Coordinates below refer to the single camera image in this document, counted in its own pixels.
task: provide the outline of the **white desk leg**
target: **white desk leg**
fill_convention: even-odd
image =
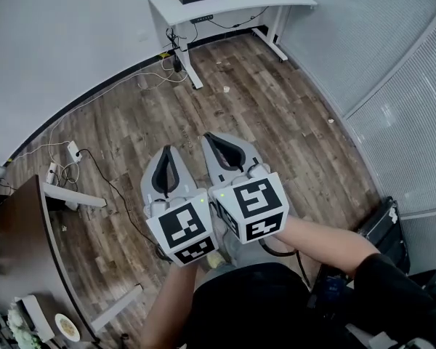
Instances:
[[[60,188],[55,185],[50,185],[46,182],[41,182],[41,186],[44,189],[45,196],[49,196],[50,198],[55,198],[62,201],[70,201],[77,204],[84,204],[86,206],[103,207],[107,205],[106,200],[103,198],[77,193],[76,191]]]
[[[180,24],[174,26],[174,32],[177,35],[182,36]],[[184,40],[179,40],[179,45],[182,50],[187,49],[187,43]],[[192,81],[192,84],[194,84],[194,87],[196,89],[199,89],[203,87],[203,84],[199,79],[197,73],[195,72],[194,67],[192,67],[192,65],[190,64],[189,51],[183,52],[182,50],[176,49],[175,53],[181,61],[182,67],[184,67],[190,80]]]
[[[263,32],[261,32],[258,28],[252,28],[252,31],[255,32],[255,34],[263,40],[267,45],[276,53],[279,58],[283,61],[286,61],[288,59],[288,56],[286,56],[281,49],[279,49],[276,44],[273,42],[275,39],[276,30],[278,29],[278,25],[280,24],[281,20],[281,13],[283,11],[283,7],[278,7],[278,12],[276,13],[276,18],[273,21],[273,24],[268,28],[268,34],[264,35]]]
[[[140,284],[136,285],[130,292],[125,294],[121,299],[116,300],[111,306],[105,309],[101,314],[96,317],[91,323],[94,331],[98,331],[109,321],[118,315],[132,300],[134,300],[142,292]]]

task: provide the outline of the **white desk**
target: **white desk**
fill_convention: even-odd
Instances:
[[[192,20],[193,18],[203,17],[204,15],[216,15],[223,12],[229,12],[238,9],[247,9],[255,7],[274,7],[277,6],[278,12],[272,25],[268,28],[268,34],[264,35],[258,28],[253,28],[258,37],[280,57],[281,60],[287,60],[287,56],[273,43],[275,33],[281,21],[281,13],[284,6],[305,5],[315,6],[317,3],[313,0],[205,0],[182,5],[179,0],[149,0],[150,3],[158,10],[169,26],[174,27],[177,35],[182,35],[181,24]],[[182,50],[187,49],[187,42],[180,41]],[[182,52],[177,49],[176,54],[181,60],[184,69],[190,77],[195,88],[201,88],[202,82],[197,73],[190,64],[189,52]]]

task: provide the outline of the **dark wooden desk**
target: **dark wooden desk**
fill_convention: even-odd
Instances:
[[[55,314],[73,321],[81,341],[95,340],[52,232],[45,194],[34,176],[0,206],[0,306],[34,294],[55,334]]]

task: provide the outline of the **wooden floor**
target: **wooden floor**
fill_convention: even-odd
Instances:
[[[377,205],[379,198],[357,151],[336,122],[327,122],[329,112],[299,69],[279,63],[260,39],[248,34],[193,49],[190,56],[202,89],[194,90],[187,79],[141,90],[138,84],[154,87],[160,79],[136,76],[69,115],[53,134],[52,142],[75,140],[79,148],[92,152],[105,176],[127,198],[142,231],[149,233],[140,195],[140,179],[149,159],[172,144],[198,185],[208,185],[199,140],[206,131],[230,133],[253,143],[279,173],[304,219],[352,229]],[[168,60],[165,66],[171,67]],[[160,63],[147,71],[166,75]],[[174,74],[171,79],[181,76]],[[47,143],[49,132],[23,152]],[[64,145],[52,152],[62,164],[68,161]],[[11,164],[7,179],[15,187],[35,173],[44,179],[49,162],[48,151],[42,148]],[[54,231],[90,315],[141,283],[142,296],[100,335],[115,347],[114,339],[127,332],[131,347],[138,348],[140,327],[168,264],[157,259],[152,246],[133,229],[121,198],[85,153],[80,167],[78,189],[106,198],[108,205],[54,213]],[[318,265],[307,257],[303,261],[314,279]]]

